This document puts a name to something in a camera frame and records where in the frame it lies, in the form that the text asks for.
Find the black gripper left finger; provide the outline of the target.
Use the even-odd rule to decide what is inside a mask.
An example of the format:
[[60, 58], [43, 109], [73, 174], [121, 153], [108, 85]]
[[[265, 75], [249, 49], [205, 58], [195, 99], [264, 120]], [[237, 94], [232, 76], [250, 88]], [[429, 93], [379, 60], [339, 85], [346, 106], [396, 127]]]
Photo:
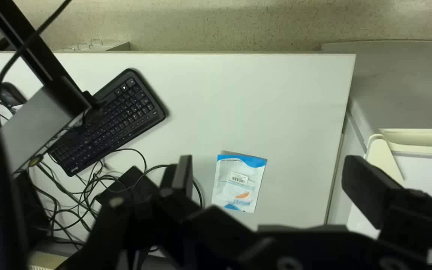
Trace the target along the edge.
[[166, 166], [160, 181], [160, 187], [181, 192], [183, 195], [190, 198], [192, 181], [193, 181], [192, 156], [183, 154], [177, 163]]

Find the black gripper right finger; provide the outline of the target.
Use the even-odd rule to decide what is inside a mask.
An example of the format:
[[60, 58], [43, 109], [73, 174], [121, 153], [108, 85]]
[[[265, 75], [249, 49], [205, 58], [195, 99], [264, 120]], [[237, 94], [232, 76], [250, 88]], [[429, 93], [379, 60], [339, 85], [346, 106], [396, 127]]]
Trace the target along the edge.
[[391, 205], [415, 210], [420, 205], [432, 204], [429, 193], [405, 189], [381, 168], [354, 154], [345, 157], [342, 189], [378, 229], [382, 228]]

